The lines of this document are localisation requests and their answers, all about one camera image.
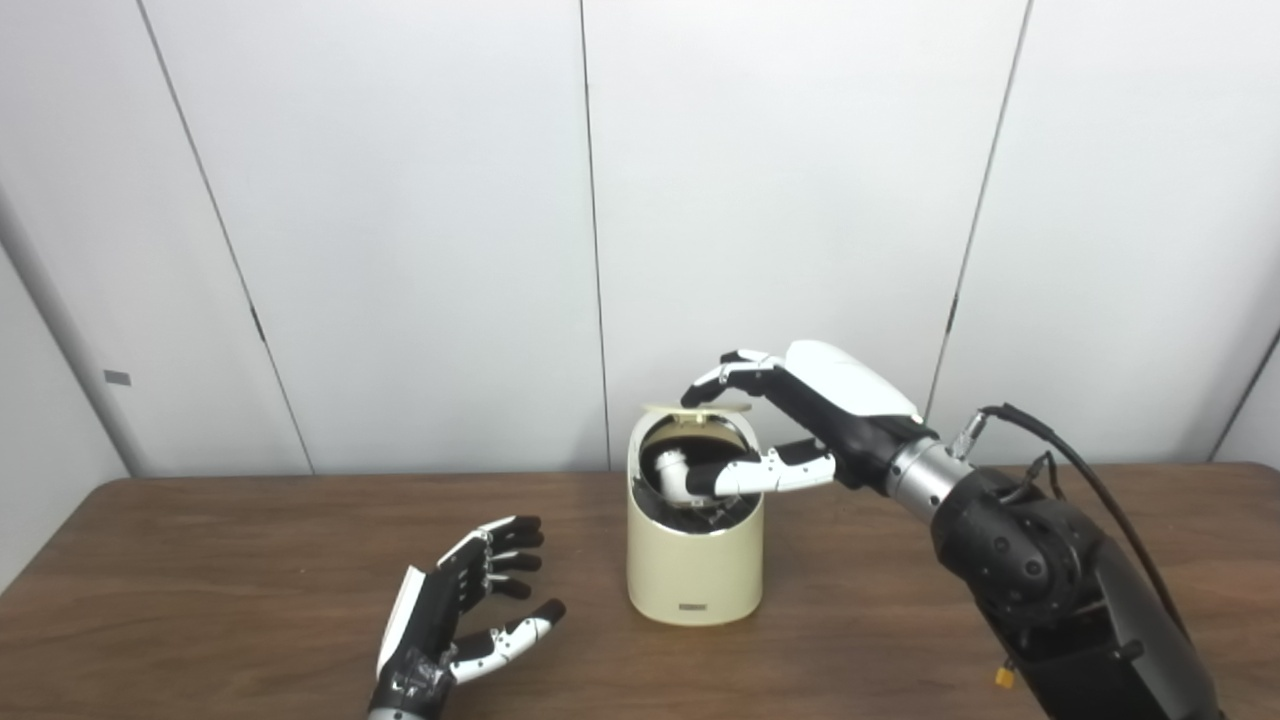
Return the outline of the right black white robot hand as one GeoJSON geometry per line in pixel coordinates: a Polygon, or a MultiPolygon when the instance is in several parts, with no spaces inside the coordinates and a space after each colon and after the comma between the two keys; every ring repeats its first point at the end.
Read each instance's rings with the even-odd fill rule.
{"type": "Polygon", "coordinates": [[[877,372],[815,340],[794,341],[785,355],[739,348],[695,379],[685,409],[737,389],[764,398],[809,433],[809,439],[724,462],[691,465],[684,479],[694,497],[782,493],[840,483],[886,495],[908,457],[936,446],[915,404],[877,372]]]}

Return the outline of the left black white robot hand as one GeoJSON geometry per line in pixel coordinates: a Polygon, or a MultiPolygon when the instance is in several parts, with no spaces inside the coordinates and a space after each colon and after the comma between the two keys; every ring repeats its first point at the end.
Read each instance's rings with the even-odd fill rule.
{"type": "Polygon", "coordinates": [[[495,673],[544,641],[564,618],[561,600],[467,635],[462,618],[485,598],[527,600],[513,571],[538,571],[541,519],[509,515],[463,536],[428,570],[408,566],[387,621],[367,702],[370,719],[439,719],[453,691],[495,673]]]}

